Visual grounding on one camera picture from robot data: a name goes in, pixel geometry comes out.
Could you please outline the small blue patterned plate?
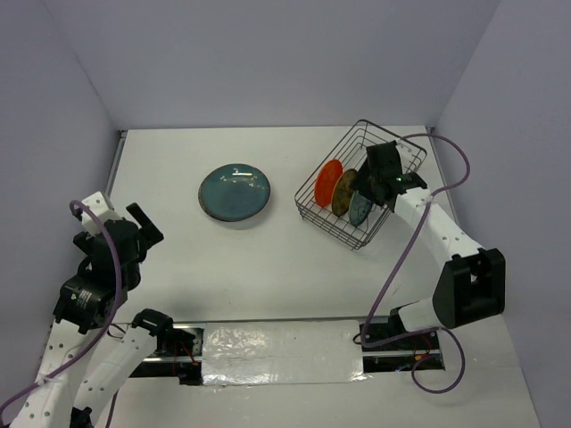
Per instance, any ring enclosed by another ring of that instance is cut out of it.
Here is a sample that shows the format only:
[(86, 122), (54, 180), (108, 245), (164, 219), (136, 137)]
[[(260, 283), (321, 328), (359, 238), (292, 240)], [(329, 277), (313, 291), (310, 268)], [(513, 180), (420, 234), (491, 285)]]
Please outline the small blue patterned plate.
[(375, 203), (362, 195), (360, 192), (355, 191), (350, 200), (348, 209), (348, 219), (352, 226), (360, 226), (372, 211)]

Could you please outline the brown speckled plate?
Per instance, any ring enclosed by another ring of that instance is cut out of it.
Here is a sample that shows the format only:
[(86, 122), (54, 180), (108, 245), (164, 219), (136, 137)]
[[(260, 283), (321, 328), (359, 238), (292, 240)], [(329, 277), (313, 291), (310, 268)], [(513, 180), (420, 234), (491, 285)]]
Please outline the brown speckled plate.
[(357, 176), (356, 169), (347, 169), (337, 180), (331, 202), (331, 210), (335, 216), (341, 217), (348, 211), (354, 193), (352, 183)]

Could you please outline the orange translucent plate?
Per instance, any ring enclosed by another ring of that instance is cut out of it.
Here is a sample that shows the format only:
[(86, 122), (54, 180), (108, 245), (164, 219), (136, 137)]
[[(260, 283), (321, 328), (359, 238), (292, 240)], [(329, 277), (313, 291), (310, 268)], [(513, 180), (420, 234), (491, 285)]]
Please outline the orange translucent plate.
[(338, 159), (329, 160), (321, 168), (314, 186), (314, 199), (319, 207), (331, 203), (336, 183), (342, 174), (343, 164)]

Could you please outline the dark teal glazed plate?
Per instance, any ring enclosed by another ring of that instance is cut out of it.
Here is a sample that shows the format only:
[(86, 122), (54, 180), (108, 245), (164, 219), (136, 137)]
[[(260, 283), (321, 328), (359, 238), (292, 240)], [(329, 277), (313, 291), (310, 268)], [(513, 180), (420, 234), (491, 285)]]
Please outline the dark teal glazed plate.
[(269, 202), (270, 182), (259, 169), (242, 163), (210, 172), (198, 190), (203, 211), (223, 222), (239, 222), (261, 212)]

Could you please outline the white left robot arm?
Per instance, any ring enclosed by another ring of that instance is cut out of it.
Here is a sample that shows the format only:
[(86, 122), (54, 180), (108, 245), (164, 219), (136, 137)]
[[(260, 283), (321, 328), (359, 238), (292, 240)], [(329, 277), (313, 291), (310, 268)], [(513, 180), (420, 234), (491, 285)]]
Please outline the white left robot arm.
[(127, 207), (130, 218), (103, 196), (72, 201), (70, 211), (83, 227), (73, 242), (85, 258), (60, 289), (35, 381), (1, 406), (22, 403), (11, 427), (93, 427), (145, 358), (174, 347), (172, 318), (144, 309), (95, 370), (88, 369), (118, 309), (140, 284), (148, 251), (164, 236), (136, 203)]

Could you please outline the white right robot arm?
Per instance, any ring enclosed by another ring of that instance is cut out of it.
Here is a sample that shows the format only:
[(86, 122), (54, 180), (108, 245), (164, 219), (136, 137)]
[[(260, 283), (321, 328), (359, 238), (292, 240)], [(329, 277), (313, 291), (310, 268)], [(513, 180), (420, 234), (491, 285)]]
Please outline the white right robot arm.
[[(367, 200), (385, 205), (412, 230), (405, 250), (368, 313), (360, 334), (365, 348), (391, 343), (407, 349), (420, 334), (475, 323), (505, 309), (506, 260), (497, 249), (486, 250), (436, 202), (437, 193), (416, 172), (401, 164), (396, 142), (371, 145), (352, 187)], [(441, 274), (431, 296), (391, 310), (385, 338), (370, 342), (366, 335), (390, 283), (416, 241), (431, 252)]]

